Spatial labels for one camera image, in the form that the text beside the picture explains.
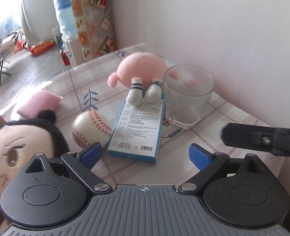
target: clear glass tumbler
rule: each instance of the clear glass tumbler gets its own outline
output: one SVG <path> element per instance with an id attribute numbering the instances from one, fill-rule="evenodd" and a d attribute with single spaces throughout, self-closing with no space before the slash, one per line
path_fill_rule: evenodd
<path id="1" fill-rule="evenodd" d="M 198 123 L 214 90 L 214 78 L 193 65 L 170 67 L 164 76 L 166 116 L 177 126 L 189 129 Z"/>

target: white wall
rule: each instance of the white wall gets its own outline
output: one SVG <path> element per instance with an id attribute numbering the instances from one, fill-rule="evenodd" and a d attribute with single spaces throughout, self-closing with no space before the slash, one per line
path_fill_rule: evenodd
<path id="1" fill-rule="evenodd" d="M 150 44 L 199 65 L 216 91 L 271 126 L 290 127 L 290 0 L 112 0 L 119 48 Z M 290 191 L 290 161 L 281 181 Z"/>
<path id="2" fill-rule="evenodd" d="M 30 45 L 52 38 L 52 28 L 58 25 L 53 0 L 23 0 L 26 18 L 34 37 Z"/>

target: doll's mouth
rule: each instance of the doll's mouth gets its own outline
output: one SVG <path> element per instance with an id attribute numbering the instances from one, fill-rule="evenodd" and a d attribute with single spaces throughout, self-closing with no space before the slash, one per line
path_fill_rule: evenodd
<path id="1" fill-rule="evenodd" d="M 7 184 L 8 180 L 8 175 L 7 174 L 2 174 L 1 179 L 3 178 L 3 182 L 1 186 L 5 186 Z"/>

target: doll's eye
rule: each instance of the doll's eye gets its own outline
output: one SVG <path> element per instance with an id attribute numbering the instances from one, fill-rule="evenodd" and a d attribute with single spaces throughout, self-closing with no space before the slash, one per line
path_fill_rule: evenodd
<path id="1" fill-rule="evenodd" d="M 25 145 L 14 146 L 9 152 L 5 155 L 7 156 L 7 163 L 10 167 L 15 167 L 16 163 L 19 159 L 21 149 L 24 148 Z"/>

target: glass base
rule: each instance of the glass base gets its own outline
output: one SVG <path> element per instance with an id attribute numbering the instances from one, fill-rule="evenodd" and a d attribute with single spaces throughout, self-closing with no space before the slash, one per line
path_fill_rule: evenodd
<path id="1" fill-rule="evenodd" d="M 197 121 L 194 121 L 190 124 L 187 124 L 187 123 L 182 123 L 180 121 L 177 121 L 177 120 L 173 120 L 166 112 L 166 118 L 171 122 L 173 123 L 174 125 L 180 127 L 180 128 L 183 128 L 184 130 L 188 130 L 190 128 L 192 128 L 195 124 L 197 124 L 201 119 L 202 119 L 202 116 L 197 120 Z"/>

